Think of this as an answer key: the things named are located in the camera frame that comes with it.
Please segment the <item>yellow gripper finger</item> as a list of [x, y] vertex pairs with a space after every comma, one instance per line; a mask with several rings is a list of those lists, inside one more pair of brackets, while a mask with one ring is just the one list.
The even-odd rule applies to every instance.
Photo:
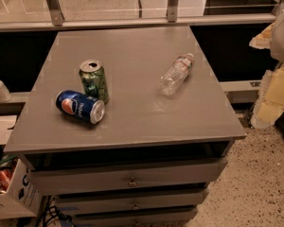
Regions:
[[256, 129], [272, 126], [284, 113], [284, 63], [275, 71], [267, 70], [260, 82], [251, 125]]
[[273, 26], [274, 24], [268, 25], [256, 37], [252, 38], [249, 45], [256, 49], [269, 49], [272, 38]]

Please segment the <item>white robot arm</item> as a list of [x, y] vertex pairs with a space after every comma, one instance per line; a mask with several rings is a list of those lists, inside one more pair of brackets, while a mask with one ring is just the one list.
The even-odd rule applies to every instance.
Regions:
[[262, 77], [252, 112], [252, 126], [265, 129], [284, 113], [284, 9], [249, 45], [256, 49], [269, 49], [271, 57], [281, 63], [278, 69], [267, 70]]

